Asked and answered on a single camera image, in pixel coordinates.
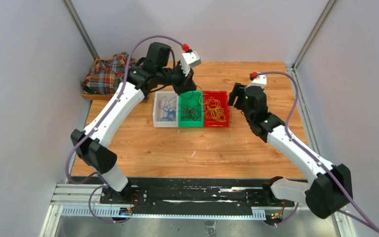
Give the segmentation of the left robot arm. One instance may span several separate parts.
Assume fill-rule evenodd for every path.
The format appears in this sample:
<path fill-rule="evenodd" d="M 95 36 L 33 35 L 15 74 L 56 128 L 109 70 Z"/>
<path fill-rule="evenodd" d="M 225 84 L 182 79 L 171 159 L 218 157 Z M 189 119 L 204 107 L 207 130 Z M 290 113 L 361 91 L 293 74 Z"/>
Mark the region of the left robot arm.
<path fill-rule="evenodd" d="M 127 67 L 118 90 L 96 119 L 82 131 L 75 129 L 71 133 L 77 156 L 103 178 L 120 204 L 130 201 L 131 185 L 116 164 L 117 155 L 108 146 L 125 118 L 148 94 L 167 86 L 172 86 L 178 95 L 196 90 L 193 68 L 201 64 L 201 58 L 187 44 L 182 45 L 182 50 L 180 60 L 168 68 L 172 48 L 161 42 L 151 43 L 146 56 Z"/>

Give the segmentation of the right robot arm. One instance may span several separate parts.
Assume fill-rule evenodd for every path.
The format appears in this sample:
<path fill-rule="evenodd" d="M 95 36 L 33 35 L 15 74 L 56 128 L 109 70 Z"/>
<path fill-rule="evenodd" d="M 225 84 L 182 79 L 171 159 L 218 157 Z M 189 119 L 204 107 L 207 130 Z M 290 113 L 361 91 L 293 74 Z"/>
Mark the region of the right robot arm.
<path fill-rule="evenodd" d="M 325 219 L 353 199 L 351 172 L 344 164 L 334 165 L 298 141 L 285 122 L 268 111 L 261 86 L 235 83 L 228 105 L 244 115 L 250 130 L 287 157 L 305 176 L 306 182 L 275 176 L 263 183 L 262 198 L 270 206 L 281 200 L 305 204 Z"/>

